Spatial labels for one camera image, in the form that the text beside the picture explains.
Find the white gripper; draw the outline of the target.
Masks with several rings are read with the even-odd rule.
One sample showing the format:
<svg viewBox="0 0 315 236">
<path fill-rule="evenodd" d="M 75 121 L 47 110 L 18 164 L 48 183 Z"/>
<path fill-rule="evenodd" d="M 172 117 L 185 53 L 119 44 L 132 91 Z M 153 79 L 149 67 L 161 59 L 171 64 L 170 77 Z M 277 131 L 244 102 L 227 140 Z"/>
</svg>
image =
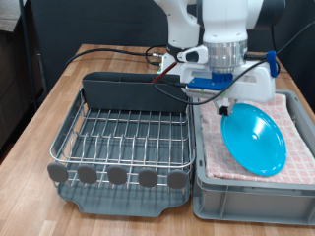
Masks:
<svg viewBox="0 0 315 236">
<path fill-rule="evenodd" d="M 214 73 L 208 65 L 185 63 L 181 67 L 180 82 L 183 91 L 191 97 L 210 98 L 219 94 L 215 101 L 219 115 L 228 115 L 227 99 L 267 102 L 275 96 L 276 82 L 267 62 L 245 62 L 234 67 L 230 74 Z"/>
</svg>

